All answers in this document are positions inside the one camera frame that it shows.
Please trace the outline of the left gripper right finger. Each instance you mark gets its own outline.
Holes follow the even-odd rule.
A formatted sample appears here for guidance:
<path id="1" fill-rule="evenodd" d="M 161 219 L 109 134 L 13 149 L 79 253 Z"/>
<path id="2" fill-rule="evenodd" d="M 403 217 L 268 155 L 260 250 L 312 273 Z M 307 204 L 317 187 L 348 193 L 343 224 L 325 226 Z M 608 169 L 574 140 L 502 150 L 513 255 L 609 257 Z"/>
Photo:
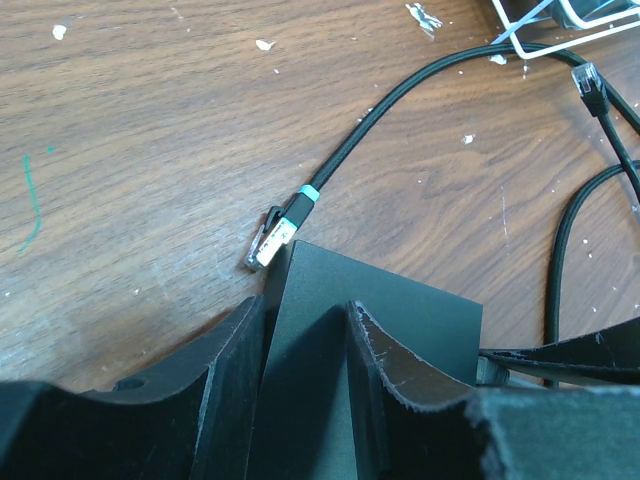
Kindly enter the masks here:
<path id="1" fill-rule="evenodd" d="M 361 479 L 635 479 L 639 384 L 470 386 L 347 307 Z"/>

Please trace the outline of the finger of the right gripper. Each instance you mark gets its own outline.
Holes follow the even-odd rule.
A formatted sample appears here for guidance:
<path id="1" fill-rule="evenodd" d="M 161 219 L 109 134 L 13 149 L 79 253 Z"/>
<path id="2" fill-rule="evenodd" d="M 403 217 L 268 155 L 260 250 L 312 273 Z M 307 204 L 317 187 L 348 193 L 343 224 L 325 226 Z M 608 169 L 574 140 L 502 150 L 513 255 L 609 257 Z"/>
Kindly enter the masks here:
<path id="1" fill-rule="evenodd" d="M 576 385 L 639 384 L 639 319 L 530 349 L 484 349 L 509 370 Z"/>

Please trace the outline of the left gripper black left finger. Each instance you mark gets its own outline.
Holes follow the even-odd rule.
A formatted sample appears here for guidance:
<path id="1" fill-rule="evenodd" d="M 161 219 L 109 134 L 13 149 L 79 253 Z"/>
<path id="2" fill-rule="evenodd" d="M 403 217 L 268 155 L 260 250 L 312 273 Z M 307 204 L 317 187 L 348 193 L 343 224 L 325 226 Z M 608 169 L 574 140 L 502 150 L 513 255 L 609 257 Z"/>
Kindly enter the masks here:
<path id="1" fill-rule="evenodd" d="M 252 296 L 110 391 L 2 382 L 2 478 L 245 478 L 264 336 Z"/>

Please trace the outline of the black network switch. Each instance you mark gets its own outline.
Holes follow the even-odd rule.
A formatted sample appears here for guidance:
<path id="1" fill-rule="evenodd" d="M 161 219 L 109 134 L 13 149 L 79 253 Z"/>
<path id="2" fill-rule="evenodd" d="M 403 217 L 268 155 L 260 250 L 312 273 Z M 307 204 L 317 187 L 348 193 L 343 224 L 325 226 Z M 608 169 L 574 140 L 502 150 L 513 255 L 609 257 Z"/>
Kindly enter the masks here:
<path id="1" fill-rule="evenodd" d="M 269 351 L 250 479 L 357 478 L 346 305 L 359 300 L 393 338 L 450 376 L 475 379 L 481 304 L 304 241 L 281 250 L 264 289 Z"/>

